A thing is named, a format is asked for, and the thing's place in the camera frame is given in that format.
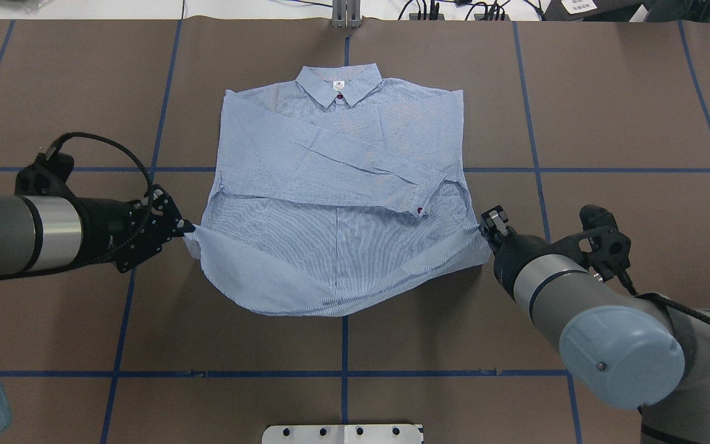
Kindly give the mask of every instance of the shirt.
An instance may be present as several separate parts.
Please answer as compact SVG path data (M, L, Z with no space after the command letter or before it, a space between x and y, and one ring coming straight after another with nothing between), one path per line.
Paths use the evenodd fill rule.
M373 64L227 90L191 254L264 315L349 315L483 264L463 109L462 91L383 79Z

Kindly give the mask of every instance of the white metal plate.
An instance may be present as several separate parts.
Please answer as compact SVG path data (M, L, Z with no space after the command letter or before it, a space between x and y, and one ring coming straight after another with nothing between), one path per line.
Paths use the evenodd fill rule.
M423 444L417 424L270 426L262 444Z

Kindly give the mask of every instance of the white bracket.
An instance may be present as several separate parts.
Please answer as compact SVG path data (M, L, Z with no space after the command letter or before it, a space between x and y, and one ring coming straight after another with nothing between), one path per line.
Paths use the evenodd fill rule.
M333 27L360 28L361 0L333 0Z
M262 444L423 444L417 424L270 426Z

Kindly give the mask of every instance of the shirt sleeve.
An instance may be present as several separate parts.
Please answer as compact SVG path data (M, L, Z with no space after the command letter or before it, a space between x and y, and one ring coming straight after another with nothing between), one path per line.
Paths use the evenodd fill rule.
M227 92L216 184L222 191L421 217L446 175L402 155L290 118Z

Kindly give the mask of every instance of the shirt collar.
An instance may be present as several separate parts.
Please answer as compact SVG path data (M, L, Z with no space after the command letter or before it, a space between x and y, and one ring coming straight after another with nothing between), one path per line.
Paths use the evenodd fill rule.
M344 88L338 92L330 85L330 81L343 80ZM296 83L318 104L328 107L336 96L341 93L351 107L366 98L369 93L379 88L383 78L377 65L355 65L343 68L311 68L303 67Z

